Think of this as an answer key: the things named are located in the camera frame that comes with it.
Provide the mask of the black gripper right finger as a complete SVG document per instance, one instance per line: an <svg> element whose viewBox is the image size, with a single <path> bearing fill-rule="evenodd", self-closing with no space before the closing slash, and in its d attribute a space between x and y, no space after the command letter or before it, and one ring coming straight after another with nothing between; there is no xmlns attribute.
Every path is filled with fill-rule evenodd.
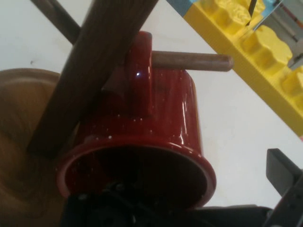
<svg viewBox="0 0 303 227"><path fill-rule="evenodd" d="M280 149L267 150L266 177L281 195L270 212L265 227L303 225L303 171Z"/></svg>

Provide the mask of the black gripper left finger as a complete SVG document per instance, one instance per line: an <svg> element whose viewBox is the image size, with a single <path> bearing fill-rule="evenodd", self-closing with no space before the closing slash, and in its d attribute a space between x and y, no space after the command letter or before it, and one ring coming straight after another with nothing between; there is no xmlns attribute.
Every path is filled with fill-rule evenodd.
<svg viewBox="0 0 303 227"><path fill-rule="evenodd" d="M166 200L144 196L130 184L115 183L101 193L78 193L68 197L62 227L184 227L184 212Z"/></svg>

